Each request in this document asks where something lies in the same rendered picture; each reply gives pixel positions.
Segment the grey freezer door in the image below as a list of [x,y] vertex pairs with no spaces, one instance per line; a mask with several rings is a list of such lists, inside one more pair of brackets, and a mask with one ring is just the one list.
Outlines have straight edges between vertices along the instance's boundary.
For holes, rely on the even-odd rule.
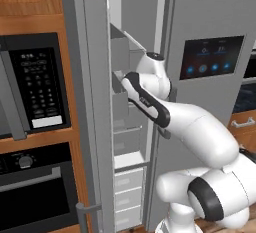
[[116,233],[108,0],[62,0],[88,200],[99,233]]

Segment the white freezer drawer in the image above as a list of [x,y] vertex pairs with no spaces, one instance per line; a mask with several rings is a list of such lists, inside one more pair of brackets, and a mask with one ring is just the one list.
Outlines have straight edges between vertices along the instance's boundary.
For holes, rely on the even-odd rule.
[[115,195],[115,210],[120,211],[141,204],[142,188],[137,187]]
[[121,231],[141,224],[141,207],[133,207],[117,212],[115,215],[116,230]]
[[115,191],[120,192],[140,187],[142,185],[143,173],[143,168],[117,173],[115,175]]

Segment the grey freezer compartment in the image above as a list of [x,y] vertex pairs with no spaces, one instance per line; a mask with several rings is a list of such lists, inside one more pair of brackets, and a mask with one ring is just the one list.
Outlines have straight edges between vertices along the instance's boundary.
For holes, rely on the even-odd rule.
[[[118,79],[134,71],[144,53],[156,52],[161,48],[165,0],[109,0],[110,22],[122,31],[129,41],[129,69],[113,71]],[[141,224],[146,224],[150,169],[152,164],[153,122],[128,101],[128,116],[121,120],[113,119],[113,137],[120,130],[141,127],[140,149],[123,155],[114,155],[115,175],[120,172],[143,168]]]

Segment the black microwave oven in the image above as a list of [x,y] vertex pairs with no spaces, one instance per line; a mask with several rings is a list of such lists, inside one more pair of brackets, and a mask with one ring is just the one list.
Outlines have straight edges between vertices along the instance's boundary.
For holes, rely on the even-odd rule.
[[56,33],[0,35],[0,59],[27,134],[71,126]]

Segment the grey oven knob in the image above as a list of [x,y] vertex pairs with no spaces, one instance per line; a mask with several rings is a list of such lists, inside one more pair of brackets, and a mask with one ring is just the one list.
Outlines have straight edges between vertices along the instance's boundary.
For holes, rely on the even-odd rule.
[[30,168],[32,164],[33,164],[33,159],[29,155],[23,156],[19,159],[19,166],[21,169]]

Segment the grey fridge door with screen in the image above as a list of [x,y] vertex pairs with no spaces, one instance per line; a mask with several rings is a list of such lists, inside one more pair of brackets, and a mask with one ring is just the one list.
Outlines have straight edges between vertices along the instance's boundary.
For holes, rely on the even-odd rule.
[[[170,0],[165,52],[171,99],[200,106],[228,124],[256,41],[256,0]],[[182,80],[187,40],[242,36],[232,74]]]

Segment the wooden drawer front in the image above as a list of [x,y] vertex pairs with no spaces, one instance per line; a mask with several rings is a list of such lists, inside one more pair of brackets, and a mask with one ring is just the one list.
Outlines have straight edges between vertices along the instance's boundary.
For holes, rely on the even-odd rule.
[[236,135],[256,130],[256,124],[244,128],[235,128],[231,125],[232,120],[236,120],[238,123],[243,123],[246,122],[249,117],[252,117],[256,121],[256,110],[233,113],[228,124],[228,129],[230,130],[230,132]]

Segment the black built-in oven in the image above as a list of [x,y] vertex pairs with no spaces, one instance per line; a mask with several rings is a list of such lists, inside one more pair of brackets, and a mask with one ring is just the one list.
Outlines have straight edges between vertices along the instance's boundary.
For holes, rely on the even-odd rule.
[[[30,168],[19,159],[29,155]],[[78,223],[78,203],[68,143],[0,154],[0,186],[49,175],[61,168],[61,177],[0,192],[0,233],[49,233]]]

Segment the dark wall appliance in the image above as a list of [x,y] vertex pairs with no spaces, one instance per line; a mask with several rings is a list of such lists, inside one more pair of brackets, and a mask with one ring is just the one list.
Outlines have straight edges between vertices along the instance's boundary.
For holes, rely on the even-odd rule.
[[250,110],[256,110],[256,49],[251,53],[233,112]]

